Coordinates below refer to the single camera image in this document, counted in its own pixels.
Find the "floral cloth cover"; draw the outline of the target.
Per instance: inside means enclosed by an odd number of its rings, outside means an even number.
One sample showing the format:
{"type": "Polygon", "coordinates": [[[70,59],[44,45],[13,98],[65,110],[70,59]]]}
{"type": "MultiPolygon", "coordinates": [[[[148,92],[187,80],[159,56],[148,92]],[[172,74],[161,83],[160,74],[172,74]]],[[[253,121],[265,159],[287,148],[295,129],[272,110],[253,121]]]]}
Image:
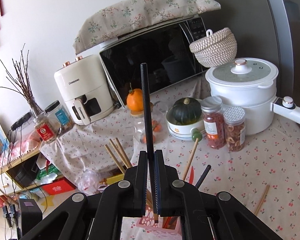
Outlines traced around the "floral cloth cover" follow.
{"type": "Polygon", "coordinates": [[[107,40],[161,22],[221,9],[215,0],[125,0],[87,18],[73,48],[80,54],[107,40]]]}

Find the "white air fryer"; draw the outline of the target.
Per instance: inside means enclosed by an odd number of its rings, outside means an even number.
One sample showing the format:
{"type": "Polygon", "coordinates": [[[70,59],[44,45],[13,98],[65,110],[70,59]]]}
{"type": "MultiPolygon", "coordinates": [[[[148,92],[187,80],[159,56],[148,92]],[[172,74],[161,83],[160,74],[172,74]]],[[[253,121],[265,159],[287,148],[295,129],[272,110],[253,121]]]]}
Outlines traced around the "white air fryer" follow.
{"type": "Polygon", "coordinates": [[[74,122],[88,125],[114,110],[99,56],[79,56],[54,73],[55,82],[74,122]]]}

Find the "red plastic spoon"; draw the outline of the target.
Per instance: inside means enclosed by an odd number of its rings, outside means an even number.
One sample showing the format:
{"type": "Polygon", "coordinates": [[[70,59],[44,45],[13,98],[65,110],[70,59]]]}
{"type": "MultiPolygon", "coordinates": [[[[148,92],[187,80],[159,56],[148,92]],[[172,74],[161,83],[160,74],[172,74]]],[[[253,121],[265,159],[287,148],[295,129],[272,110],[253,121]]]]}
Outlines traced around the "red plastic spoon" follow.
{"type": "MultiPolygon", "coordinates": [[[[194,181],[194,168],[192,166],[191,170],[190,170],[189,183],[193,184],[193,181],[194,181]]],[[[178,219],[178,217],[166,217],[166,218],[164,218],[162,228],[163,229],[172,229],[173,225],[176,225],[177,219],[178,219]]]]}

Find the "dark green pumpkin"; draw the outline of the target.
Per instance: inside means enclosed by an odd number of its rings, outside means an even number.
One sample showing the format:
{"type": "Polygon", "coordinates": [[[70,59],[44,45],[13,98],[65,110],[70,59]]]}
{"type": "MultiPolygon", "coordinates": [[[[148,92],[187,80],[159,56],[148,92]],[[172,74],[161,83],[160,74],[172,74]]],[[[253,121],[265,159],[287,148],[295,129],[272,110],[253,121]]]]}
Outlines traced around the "dark green pumpkin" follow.
{"type": "Polygon", "coordinates": [[[172,114],[177,122],[182,125],[189,125],[200,119],[202,110],[198,100],[194,98],[182,98],[174,103],[172,114]]]}

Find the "dried twig bunch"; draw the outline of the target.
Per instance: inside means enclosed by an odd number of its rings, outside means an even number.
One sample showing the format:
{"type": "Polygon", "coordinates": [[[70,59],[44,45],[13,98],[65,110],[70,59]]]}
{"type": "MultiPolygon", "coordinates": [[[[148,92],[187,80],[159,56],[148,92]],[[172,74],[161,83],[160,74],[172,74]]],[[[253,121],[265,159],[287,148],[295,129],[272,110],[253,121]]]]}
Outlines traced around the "dried twig bunch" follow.
{"type": "Polygon", "coordinates": [[[21,95],[26,100],[34,116],[38,116],[43,112],[43,110],[36,102],[32,91],[29,77],[29,50],[26,52],[26,56],[24,56],[24,48],[25,44],[20,50],[19,60],[12,59],[13,70],[15,72],[14,75],[7,69],[0,58],[0,63],[6,73],[6,79],[13,86],[12,88],[0,86],[0,88],[10,90],[21,95]]]}

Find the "jar of red goji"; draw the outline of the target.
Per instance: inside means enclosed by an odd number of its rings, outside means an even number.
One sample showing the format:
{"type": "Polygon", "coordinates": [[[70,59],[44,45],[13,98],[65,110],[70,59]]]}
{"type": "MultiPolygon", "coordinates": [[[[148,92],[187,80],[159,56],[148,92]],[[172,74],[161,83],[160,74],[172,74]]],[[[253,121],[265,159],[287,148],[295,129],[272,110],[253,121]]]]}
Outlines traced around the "jar of red goji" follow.
{"type": "Polygon", "coordinates": [[[200,104],[208,145],[220,149],[225,145],[223,102],[217,96],[209,96],[200,104]]]}

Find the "pink plastic basket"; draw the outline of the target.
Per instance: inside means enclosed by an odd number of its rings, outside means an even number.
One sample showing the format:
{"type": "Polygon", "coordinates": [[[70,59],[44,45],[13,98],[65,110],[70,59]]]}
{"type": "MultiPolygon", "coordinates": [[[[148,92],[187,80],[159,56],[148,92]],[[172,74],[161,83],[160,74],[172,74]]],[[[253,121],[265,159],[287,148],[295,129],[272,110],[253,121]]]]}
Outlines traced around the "pink plastic basket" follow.
{"type": "Polygon", "coordinates": [[[139,218],[136,227],[142,228],[146,233],[153,233],[158,237],[181,237],[180,218],[159,217],[158,223],[154,221],[153,210],[146,205],[146,212],[139,218]]]}

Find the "red label jar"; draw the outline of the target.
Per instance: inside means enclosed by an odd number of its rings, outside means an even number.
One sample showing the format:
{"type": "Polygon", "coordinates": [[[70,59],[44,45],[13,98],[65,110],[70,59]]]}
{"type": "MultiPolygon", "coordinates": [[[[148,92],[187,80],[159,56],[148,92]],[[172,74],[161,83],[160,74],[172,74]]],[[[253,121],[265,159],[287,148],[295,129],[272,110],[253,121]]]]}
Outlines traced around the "red label jar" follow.
{"type": "Polygon", "coordinates": [[[46,116],[45,112],[38,114],[33,122],[34,129],[46,144],[53,142],[57,138],[58,129],[46,116]]]}

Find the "cherry print tablecloth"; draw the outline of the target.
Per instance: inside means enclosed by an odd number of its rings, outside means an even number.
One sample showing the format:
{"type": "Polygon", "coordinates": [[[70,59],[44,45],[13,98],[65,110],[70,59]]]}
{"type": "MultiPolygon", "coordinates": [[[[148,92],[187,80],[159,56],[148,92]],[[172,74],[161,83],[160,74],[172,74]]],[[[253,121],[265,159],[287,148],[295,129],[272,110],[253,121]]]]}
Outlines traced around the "cherry print tablecloth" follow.
{"type": "MultiPolygon", "coordinates": [[[[42,154],[72,183],[77,184],[86,170],[106,172],[116,167],[105,148],[118,138],[132,164],[146,146],[134,137],[133,119],[126,109],[117,109],[88,126],[74,126],[50,144],[42,154]]],[[[164,132],[155,148],[161,149],[165,163],[184,172],[193,141],[183,141],[164,132]]],[[[263,132],[246,138],[244,148],[229,152],[215,150],[202,139],[192,166],[199,178],[207,165],[211,170],[200,190],[209,194],[228,191],[249,210],[254,211],[266,185],[270,189],[258,213],[282,239],[300,239],[300,128],[279,115],[263,132]]]]}

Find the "blue label jar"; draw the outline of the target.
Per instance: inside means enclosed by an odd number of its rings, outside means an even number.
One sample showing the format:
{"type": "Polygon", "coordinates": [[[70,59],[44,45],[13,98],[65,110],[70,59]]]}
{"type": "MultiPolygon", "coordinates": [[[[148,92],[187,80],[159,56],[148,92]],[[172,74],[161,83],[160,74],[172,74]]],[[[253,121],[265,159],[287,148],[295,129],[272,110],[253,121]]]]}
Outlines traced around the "blue label jar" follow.
{"type": "Polygon", "coordinates": [[[48,105],[44,111],[60,135],[73,128],[74,121],[72,117],[58,100],[48,105]]]}

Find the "wooden chopstick far right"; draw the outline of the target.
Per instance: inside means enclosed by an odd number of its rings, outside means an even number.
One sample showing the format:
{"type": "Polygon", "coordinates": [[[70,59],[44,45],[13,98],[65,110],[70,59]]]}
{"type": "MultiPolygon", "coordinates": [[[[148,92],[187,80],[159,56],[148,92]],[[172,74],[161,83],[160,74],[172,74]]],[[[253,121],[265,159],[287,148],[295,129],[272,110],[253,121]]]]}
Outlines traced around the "wooden chopstick far right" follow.
{"type": "Polygon", "coordinates": [[[115,164],[117,165],[117,167],[119,168],[119,170],[123,174],[125,174],[125,169],[123,168],[123,166],[121,165],[121,163],[118,161],[118,159],[115,157],[114,153],[111,151],[111,149],[109,148],[109,146],[107,144],[105,144],[105,148],[106,148],[108,154],[111,156],[111,158],[115,162],[115,164]]]}

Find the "white electric pot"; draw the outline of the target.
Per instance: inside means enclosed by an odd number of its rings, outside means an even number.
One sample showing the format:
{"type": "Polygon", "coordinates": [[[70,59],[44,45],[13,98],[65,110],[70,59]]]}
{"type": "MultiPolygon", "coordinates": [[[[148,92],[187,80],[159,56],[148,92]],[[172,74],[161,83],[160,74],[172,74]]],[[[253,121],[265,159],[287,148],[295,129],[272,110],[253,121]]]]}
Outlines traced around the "white electric pot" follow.
{"type": "Polygon", "coordinates": [[[275,64],[247,57],[210,68],[205,78],[212,96],[245,110],[246,135],[255,135],[271,125],[274,114],[300,124],[300,107],[290,96],[277,96],[278,75],[275,64]]]}

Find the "wooden chopstick pair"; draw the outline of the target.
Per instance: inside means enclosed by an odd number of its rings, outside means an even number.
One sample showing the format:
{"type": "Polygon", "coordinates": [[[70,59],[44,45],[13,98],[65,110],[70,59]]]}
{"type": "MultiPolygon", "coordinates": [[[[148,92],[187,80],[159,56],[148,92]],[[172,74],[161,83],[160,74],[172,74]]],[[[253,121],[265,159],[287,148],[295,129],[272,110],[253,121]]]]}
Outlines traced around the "wooden chopstick pair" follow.
{"type": "Polygon", "coordinates": [[[264,200],[266,199],[266,196],[268,194],[269,189],[270,189],[270,185],[267,184],[266,188],[264,189],[264,192],[262,194],[262,197],[261,197],[260,201],[258,202],[258,205],[257,205],[257,207],[256,207],[256,209],[254,211],[254,215],[258,215],[258,213],[259,213],[259,211],[260,211],[260,209],[261,209],[261,207],[262,207],[262,205],[264,203],[264,200]]]}

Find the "black chopstick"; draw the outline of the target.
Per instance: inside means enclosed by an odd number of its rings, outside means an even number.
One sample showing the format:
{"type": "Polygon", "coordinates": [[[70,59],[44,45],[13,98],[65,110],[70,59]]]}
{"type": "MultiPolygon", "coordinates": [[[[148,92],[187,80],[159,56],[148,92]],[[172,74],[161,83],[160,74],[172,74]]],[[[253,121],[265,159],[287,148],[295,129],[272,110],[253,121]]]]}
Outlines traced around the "black chopstick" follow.
{"type": "Polygon", "coordinates": [[[153,213],[154,213],[154,221],[155,223],[158,223],[159,216],[158,216],[158,209],[157,209],[156,198],[155,198],[156,192],[155,192],[154,145],[153,145],[152,116],[151,116],[151,104],[150,104],[150,95],[149,95],[147,63],[140,64],[140,68],[141,68],[143,111],[144,111],[144,119],[145,119],[145,134],[146,134],[149,176],[151,182],[153,213]]]}
{"type": "MultiPolygon", "coordinates": [[[[207,165],[207,167],[205,168],[204,172],[202,173],[202,175],[198,179],[197,183],[195,184],[195,187],[197,189],[201,186],[201,184],[205,180],[205,178],[206,178],[207,174],[209,173],[210,169],[211,169],[211,165],[207,165]]],[[[166,220],[164,221],[164,224],[163,224],[162,227],[164,229],[171,229],[172,225],[175,223],[175,221],[177,219],[178,219],[178,217],[168,217],[168,218],[166,218],[166,220]]]]}

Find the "jar of dried slices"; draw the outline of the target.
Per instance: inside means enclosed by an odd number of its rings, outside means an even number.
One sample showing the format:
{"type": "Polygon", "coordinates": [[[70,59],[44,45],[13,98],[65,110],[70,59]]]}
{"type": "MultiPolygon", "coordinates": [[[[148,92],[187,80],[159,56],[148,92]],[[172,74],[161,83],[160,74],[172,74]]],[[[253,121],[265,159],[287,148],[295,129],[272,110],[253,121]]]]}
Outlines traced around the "jar of dried slices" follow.
{"type": "Polygon", "coordinates": [[[232,106],[223,113],[225,141],[230,152],[238,152],[245,142],[245,111],[232,106]]]}

